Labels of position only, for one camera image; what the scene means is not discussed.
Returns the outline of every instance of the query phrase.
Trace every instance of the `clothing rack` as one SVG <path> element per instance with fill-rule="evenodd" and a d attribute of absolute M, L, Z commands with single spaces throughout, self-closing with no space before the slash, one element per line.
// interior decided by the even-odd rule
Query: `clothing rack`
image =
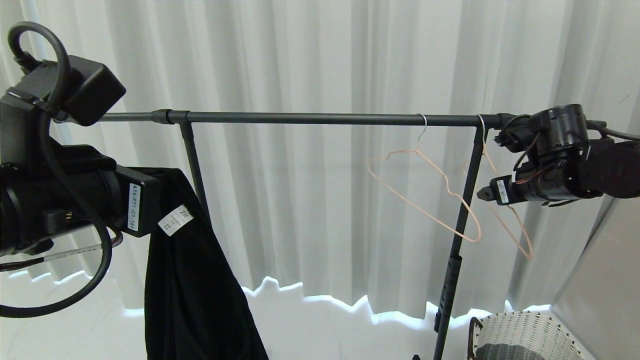
<path fill-rule="evenodd" d="M 195 192 L 204 211 L 209 216 L 207 197 L 202 181 L 202 171 L 198 162 L 198 153 L 193 136 L 193 123 L 227 123 L 227 124 L 325 124 L 325 125 L 376 125 L 376 126 L 452 126 L 475 127 L 474 146 L 465 180 L 463 200 L 470 206 L 476 187 L 478 169 L 482 160 L 483 141 L 489 129 L 501 129 L 514 115 L 493 114 L 482 115 L 484 128 L 478 115 L 387 115 L 387 114 L 339 114 L 339 113 L 216 113 L 163 109 L 149 113 L 108 113 L 100 121 L 103 122 L 157 122 L 166 125 L 180 126 L 182 139 L 187 152 L 189 168 L 193 177 Z M 468 211 L 461 204 L 456 222 L 456 231 L 463 234 L 467 224 Z M 449 254 L 449 262 L 434 330 L 438 333 L 433 360 L 441 360 L 449 329 L 451 309 L 458 285 L 458 276 L 462 265 L 460 247 L 462 237 L 455 234 Z"/>

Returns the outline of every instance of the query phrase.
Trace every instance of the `laundry basket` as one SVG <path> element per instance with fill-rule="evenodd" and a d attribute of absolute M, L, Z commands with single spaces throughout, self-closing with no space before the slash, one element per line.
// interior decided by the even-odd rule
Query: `laundry basket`
<path fill-rule="evenodd" d="M 562 325 L 530 311 L 472 318 L 467 359 L 584 360 Z"/>

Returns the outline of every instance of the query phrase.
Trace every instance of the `white cable label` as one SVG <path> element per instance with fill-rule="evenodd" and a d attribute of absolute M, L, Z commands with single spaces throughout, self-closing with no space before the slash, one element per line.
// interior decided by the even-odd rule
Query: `white cable label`
<path fill-rule="evenodd" d="M 509 196 L 507 195 L 507 187 L 504 186 L 504 180 L 498 180 L 498 191 L 503 204 L 509 204 Z"/>
<path fill-rule="evenodd" d="M 168 236 L 175 234 L 184 224 L 193 219 L 193 215 L 185 205 L 180 205 L 175 210 L 167 214 L 158 225 L 166 232 Z"/>
<path fill-rule="evenodd" d="M 138 231 L 138 220 L 140 219 L 140 185 L 129 184 L 129 212 L 127 214 L 127 227 L 133 231 Z"/>

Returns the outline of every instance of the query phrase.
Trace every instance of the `curtain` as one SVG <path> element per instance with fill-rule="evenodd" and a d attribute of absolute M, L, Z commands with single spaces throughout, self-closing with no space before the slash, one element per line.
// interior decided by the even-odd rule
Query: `curtain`
<path fill-rule="evenodd" d="M 0 32 L 41 22 L 67 51 L 105 63 L 127 88 L 112 109 L 337 113 L 535 113 L 581 103 L 589 119 L 637 126 L 640 3 L 637 1 L 67 1 L 0 2 Z M 53 53 L 36 35 L 36 57 Z M 0 44 L 0 87 L 20 72 Z M 243 286 L 265 276 L 303 283 L 305 295 L 375 313 L 424 318 L 438 304 L 452 233 L 373 179 L 369 160 L 415 147 L 421 127 L 195 124 L 214 230 Z M 100 123 L 53 130 L 125 166 L 175 167 L 189 175 L 176 126 Z M 462 192 L 473 129 L 427 127 L 422 151 Z M 508 174 L 517 159 L 491 140 Z M 373 170 L 453 226 L 460 202 L 418 157 Z M 478 187 L 493 173 L 483 161 Z M 474 200 L 479 243 L 464 242 L 454 316 L 549 304 L 575 266 L 601 199 L 557 209 L 519 204 L 533 240 L 529 260 Z M 510 212 L 501 215 L 520 236 Z M 467 234 L 476 236 L 473 222 Z M 53 251 L 97 243 L 92 230 Z M 110 272 L 125 307 L 143 306 L 148 239 L 127 237 Z M 29 268 L 63 279 L 97 268 L 98 253 Z"/>

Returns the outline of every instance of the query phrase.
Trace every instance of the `black garment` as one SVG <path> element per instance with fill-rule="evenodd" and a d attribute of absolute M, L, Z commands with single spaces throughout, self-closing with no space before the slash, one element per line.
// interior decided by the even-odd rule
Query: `black garment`
<path fill-rule="evenodd" d="M 242 288 L 182 171 L 137 168 L 160 179 L 163 216 L 193 215 L 173 236 L 151 234 L 145 285 L 150 360 L 267 359 Z"/>

